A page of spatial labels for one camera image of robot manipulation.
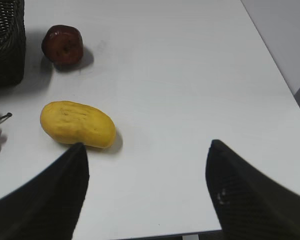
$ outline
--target mango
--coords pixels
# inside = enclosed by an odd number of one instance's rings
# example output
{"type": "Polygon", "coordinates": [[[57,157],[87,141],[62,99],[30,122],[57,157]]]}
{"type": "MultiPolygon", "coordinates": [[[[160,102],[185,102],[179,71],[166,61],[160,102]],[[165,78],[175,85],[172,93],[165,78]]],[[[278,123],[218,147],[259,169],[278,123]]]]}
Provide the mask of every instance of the mango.
{"type": "Polygon", "coordinates": [[[116,138],[116,127],[109,116],[92,106],[53,101],[41,112],[43,130],[62,144],[81,142],[96,148],[110,147],[116,138]]]}

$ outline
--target apple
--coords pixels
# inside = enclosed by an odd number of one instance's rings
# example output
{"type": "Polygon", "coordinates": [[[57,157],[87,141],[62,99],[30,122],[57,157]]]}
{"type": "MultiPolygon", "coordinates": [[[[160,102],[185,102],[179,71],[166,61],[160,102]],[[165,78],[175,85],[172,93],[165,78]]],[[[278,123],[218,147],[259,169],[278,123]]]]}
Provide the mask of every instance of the apple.
{"type": "Polygon", "coordinates": [[[41,49],[57,66],[76,64],[84,55],[84,44],[79,30],[66,25],[52,26],[42,40],[41,49]]]}

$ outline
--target grape stem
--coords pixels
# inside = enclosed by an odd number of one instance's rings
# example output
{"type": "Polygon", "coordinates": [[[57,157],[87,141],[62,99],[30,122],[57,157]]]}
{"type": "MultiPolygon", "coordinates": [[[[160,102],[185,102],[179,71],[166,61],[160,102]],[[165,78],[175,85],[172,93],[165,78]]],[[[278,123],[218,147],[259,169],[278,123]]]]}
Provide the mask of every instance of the grape stem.
{"type": "Polygon", "coordinates": [[[6,115],[1,116],[1,117],[0,117],[0,120],[1,120],[1,119],[5,119],[5,118],[10,118],[10,117],[12,117],[12,113],[11,113],[11,112],[8,112],[6,115]]]}

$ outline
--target wicker basket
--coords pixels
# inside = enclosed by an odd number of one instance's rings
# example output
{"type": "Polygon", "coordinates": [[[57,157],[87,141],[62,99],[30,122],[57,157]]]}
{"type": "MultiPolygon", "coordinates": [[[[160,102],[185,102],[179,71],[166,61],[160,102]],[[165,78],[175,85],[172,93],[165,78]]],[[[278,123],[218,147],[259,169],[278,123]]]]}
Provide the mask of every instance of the wicker basket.
{"type": "Polygon", "coordinates": [[[26,34],[24,0],[0,0],[0,87],[24,77],[26,34]]]}

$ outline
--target white table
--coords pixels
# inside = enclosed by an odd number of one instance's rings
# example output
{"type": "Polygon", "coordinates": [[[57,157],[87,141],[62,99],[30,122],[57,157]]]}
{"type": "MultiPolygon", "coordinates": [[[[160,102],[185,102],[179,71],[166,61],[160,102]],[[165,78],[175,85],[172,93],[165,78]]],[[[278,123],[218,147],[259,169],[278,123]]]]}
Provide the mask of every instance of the white table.
{"type": "Polygon", "coordinates": [[[300,109],[239,0],[28,0],[25,79],[0,91],[0,198],[66,149],[41,129],[45,104],[95,106],[119,137],[88,150],[74,240],[220,229],[205,181],[212,139],[300,194],[300,109]],[[49,72],[41,40],[77,27],[93,54],[49,72]]]}

